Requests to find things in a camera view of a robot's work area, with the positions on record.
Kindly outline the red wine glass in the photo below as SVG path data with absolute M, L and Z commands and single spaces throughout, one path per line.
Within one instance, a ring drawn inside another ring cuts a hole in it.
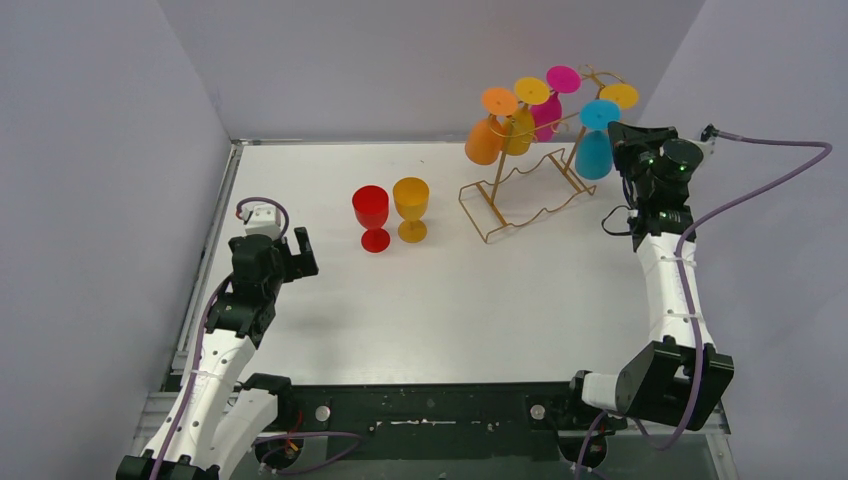
M 369 253 L 385 251 L 391 237 L 384 226 L 389 216 L 388 193 L 377 185 L 359 188 L 352 196 L 355 217 L 365 229 L 361 236 L 361 246 Z

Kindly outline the gold wire glass rack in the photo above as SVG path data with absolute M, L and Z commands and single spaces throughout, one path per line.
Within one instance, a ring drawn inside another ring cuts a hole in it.
M 613 170 L 612 165 L 610 173 L 599 180 L 587 180 L 577 174 L 577 146 L 586 131 L 578 116 L 587 103 L 599 99 L 602 87 L 631 83 L 591 65 L 572 68 L 580 74 L 581 88 L 560 95 L 563 115 L 553 138 L 548 142 L 534 138 L 528 151 L 520 156 L 508 156 L 502 148 L 494 163 L 481 165 L 493 170 L 493 178 L 473 181 L 458 191 L 463 212 L 486 244 L 504 232 L 524 228 L 586 201 Z

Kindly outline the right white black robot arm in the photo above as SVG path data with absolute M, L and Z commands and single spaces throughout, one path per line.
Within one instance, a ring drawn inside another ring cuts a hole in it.
M 734 373 L 717 352 L 700 306 L 695 278 L 696 232 L 689 183 L 715 149 L 673 127 L 611 122 L 607 135 L 629 209 L 629 235 L 648 299 L 649 341 L 617 374 L 578 372 L 563 401 L 565 419 L 585 429 L 603 411 L 699 430 L 720 403 Z

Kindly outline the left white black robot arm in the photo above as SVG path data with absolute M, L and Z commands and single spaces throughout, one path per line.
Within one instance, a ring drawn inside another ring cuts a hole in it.
M 263 430 L 296 424 L 289 378 L 240 377 L 275 317 L 281 286 L 318 273 L 307 229 L 297 227 L 294 235 L 298 253 L 285 237 L 230 240 L 233 271 L 206 308 L 188 379 L 141 453 L 123 458 L 117 478 L 227 479 Z

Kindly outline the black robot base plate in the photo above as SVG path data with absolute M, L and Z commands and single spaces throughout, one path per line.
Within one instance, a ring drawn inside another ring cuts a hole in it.
M 554 461 L 599 413 L 567 382 L 300 385 L 278 405 L 269 431 L 359 435 L 351 460 Z

